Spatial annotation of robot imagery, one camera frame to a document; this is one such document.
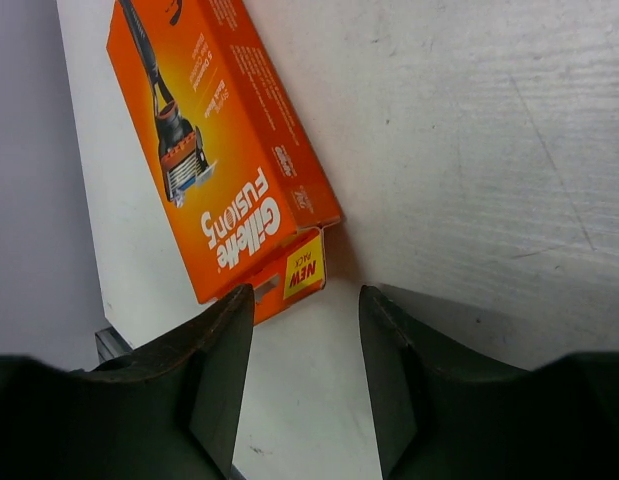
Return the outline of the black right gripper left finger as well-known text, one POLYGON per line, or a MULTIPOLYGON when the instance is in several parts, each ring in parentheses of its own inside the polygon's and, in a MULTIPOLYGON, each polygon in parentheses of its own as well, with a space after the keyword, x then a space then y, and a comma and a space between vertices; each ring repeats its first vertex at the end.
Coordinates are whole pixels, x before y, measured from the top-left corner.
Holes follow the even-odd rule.
POLYGON ((253 335, 241 285, 91 371, 0 355, 0 479, 234 479, 253 335))

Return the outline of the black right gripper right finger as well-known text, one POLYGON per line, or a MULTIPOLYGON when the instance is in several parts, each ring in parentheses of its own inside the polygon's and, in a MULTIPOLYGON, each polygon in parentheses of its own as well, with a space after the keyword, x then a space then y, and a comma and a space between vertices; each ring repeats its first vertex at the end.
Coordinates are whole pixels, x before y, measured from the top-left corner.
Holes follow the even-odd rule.
POLYGON ((619 352, 526 371, 359 294, 359 330, 386 479, 619 479, 619 352))

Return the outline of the orange Gillette Fusion box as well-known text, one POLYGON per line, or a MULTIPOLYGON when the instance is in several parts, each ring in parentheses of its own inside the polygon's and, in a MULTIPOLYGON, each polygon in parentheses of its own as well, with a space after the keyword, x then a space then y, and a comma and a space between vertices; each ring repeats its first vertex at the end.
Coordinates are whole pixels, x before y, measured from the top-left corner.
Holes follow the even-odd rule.
POLYGON ((106 47, 198 302, 322 289, 342 210, 245 5, 118 1, 106 47))

